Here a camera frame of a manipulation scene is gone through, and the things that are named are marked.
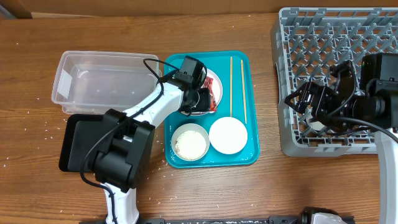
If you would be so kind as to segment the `red snack wrapper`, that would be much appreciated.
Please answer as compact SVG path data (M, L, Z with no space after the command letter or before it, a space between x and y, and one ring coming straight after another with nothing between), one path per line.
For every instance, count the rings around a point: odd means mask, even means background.
M209 89L210 92L210 111L216 111L216 100L212 90L212 85L213 79L210 77L206 77L203 87Z

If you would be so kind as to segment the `white paper cup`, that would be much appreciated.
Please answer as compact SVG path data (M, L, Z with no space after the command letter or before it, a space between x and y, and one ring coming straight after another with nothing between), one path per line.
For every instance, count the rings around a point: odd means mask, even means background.
M325 128L325 125L313 118L311 109L307 109L305 114L307 116L305 118L305 122L308 124L309 127L314 129L315 131L321 131L323 128Z

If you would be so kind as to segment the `grey bowl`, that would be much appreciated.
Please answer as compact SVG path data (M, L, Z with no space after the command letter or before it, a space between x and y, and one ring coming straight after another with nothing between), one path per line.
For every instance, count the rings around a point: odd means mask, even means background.
M198 124L187 123L178 127L171 138L174 154L181 160L193 162L200 160L210 148L207 131Z

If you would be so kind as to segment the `wooden chopstick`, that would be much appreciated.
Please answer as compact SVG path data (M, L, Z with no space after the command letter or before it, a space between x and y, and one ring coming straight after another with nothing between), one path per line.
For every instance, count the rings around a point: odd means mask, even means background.
M229 73L229 112L233 117L233 57L230 57L230 73Z
M243 96L243 110L244 110L244 122L248 123L247 110L246 110L246 86L244 77L244 62L241 60L241 80L242 80L242 96Z

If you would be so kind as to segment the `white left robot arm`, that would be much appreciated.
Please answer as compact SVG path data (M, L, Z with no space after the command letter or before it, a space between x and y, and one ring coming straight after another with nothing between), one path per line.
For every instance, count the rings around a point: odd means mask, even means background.
M136 188L149 162L155 129L175 111L207 111L210 90L205 78L165 78L141 102L124 111L110 109L92 136L79 167L86 184L103 189L108 214L104 223L136 223Z

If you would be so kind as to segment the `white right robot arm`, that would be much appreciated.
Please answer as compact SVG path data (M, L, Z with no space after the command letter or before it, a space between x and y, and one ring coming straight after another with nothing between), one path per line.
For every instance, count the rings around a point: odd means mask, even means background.
M354 62L329 68L332 87L306 82L287 95L286 105L326 128L329 136L374 133L380 168L380 223L397 223L397 54L363 57L361 76Z

